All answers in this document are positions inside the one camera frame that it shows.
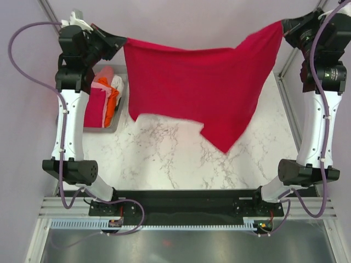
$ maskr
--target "red fabric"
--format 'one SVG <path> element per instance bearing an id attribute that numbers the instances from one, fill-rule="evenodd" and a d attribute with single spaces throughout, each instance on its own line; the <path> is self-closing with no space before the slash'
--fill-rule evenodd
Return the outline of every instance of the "red fabric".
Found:
<path id="1" fill-rule="evenodd" d="M 89 101 L 84 115 L 84 127 L 101 128 L 103 126 L 105 103 L 106 91 L 97 88 L 90 89 Z"/>
<path id="2" fill-rule="evenodd" d="M 133 120 L 154 113 L 201 122 L 201 134 L 228 152 L 255 112 L 281 40 L 281 22 L 235 49 L 183 50 L 129 39 L 129 114 Z"/>

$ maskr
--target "wall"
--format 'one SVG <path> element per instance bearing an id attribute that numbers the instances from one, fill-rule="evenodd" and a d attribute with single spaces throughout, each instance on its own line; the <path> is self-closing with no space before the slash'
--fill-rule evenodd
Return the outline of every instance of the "wall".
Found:
<path id="1" fill-rule="evenodd" d="M 7 45 L 15 30 L 46 21 L 36 0 L 12 0 L 0 9 L 0 262 L 23 262 L 43 196 L 54 180 L 41 169 L 56 132 L 56 96 L 12 67 Z M 14 44 L 15 60 L 32 76 L 54 84 L 59 45 L 51 26 L 27 30 Z"/>
<path id="2" fill-rule="evenodd" d="M 337 0 L 331 0 L 324 10 L 331 10 L 337 6 Z M 349 44 L 342 56 L 345 67 L 351 72 L 351 44 Z M 296 113 L 296 119 L 301 130 L 303 130 L 304 120 L 304 101 L 302 95 L 302 83 L 300 82 L 300 68 L 302 63 L 302 55 L 299 54 L 289 69 L 285 80 L 288 89 L 288 96 Z M 329 195 L 335 206 L 335 211 L 343 226 L 345 237 L 351 248 L 351 227 L 349 219 L 351 218 L 351 210 L 349 209 L 349 200 L 351 199 L 351 162 L 349 156 L 351 154 L 351 81 L 347 80 L 346 92 L 343 94 L 341 104 L 339 106 L 332 145 L 332 153 L 334 167 L 341 171 L 340 179 L 336 182 L 328 184 Z"/>
<path id="3" fill-rule="evenodd" d="M 115 35 L 185 49 L 235 47 L 247 35 L 284 18 L 312 11 L 318 0 L 48 0 L 58 19 L 73 8 Z M 290 50 L 285 42 L 275 66 L 280 71 Z M 125 64 L 123 52 L 111 62 Z"/>

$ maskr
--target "gray floor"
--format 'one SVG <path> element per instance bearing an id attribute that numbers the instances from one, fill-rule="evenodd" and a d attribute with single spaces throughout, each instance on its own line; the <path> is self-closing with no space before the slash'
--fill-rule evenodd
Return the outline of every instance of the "gray floor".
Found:
<path id="1" fill-rule="evenodd" d="M 50 235 L 57 245 L 67 245 L 90 233 L 52 230 Z M 64 250 L 47 244 L 44 256 L 42 262 L 50 263 L 335 262 L 323 225 L 292 221 L 276 235 L 262 238 L 219 231 L 146 230 L 122 237 L 97 235 Z"/>

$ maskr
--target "orange cloth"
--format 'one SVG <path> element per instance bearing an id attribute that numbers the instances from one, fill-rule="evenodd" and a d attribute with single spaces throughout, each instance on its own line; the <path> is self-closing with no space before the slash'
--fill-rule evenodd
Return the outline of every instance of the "orange cloth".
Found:
<path id="1" fill-rule="evenodd" d="M 107 128 L 108 126 L 110 126 L 111 120 L 114 116 L 115 108 L 117 105 L 117 96 L 119 95 L 120 92 L 115 88 L 111 87 L 110 85 L 108 85 L 106 77 L 99 78 L 97 82 L 111 89 L 111 95 L 107 100 L 107 108 L 106 108 L 106 116 L 105 116 L 105 128 Z"/>

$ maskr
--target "white marble table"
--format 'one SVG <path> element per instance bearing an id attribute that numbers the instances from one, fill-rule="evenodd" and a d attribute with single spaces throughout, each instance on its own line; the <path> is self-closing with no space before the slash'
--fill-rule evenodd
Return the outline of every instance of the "white marble table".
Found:
<path id="1" fill-rule="evenodd" d="M 297 154 L 273 74 L 228 155 L 200 135 L 202 124 L 156 115 L 133 122 L 127 104 L 115 133 L 83 135 L 84 158 L 116 189 L 257 188 L 276 176 L 280 159 Z"/>

